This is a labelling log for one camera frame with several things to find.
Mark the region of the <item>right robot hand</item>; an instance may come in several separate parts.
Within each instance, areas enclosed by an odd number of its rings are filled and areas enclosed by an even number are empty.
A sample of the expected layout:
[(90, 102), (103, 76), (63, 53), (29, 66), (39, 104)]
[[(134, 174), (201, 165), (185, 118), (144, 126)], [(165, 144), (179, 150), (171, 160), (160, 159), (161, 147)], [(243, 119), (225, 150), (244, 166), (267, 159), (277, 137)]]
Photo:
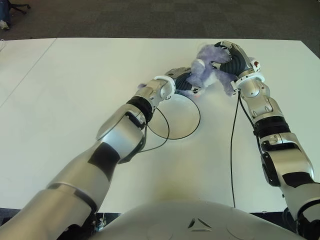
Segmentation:
[(214, 46), (225, 50), (230, 57), (230, 60), (226, 63), (212, 61), (214, 69), (235, 75), (238, 78), (258, 73), (261, 70), (260, 63), (254, 58), (250, 59), (239, 45), (223, 40)]

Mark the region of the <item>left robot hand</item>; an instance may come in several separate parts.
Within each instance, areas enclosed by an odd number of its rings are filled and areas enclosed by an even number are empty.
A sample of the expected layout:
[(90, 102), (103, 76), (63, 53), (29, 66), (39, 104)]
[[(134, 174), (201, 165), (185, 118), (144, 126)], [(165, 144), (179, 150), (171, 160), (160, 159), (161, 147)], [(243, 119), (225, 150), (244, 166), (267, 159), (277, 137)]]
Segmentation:
[(196, 96), (200, 93), (201, 88), (191, 84), (187, 79), (191, 76), (190, 67), (173, 68), (167, 71), (165, 76), (171, 77), (175, 82), (175, 93), (186, 97)]

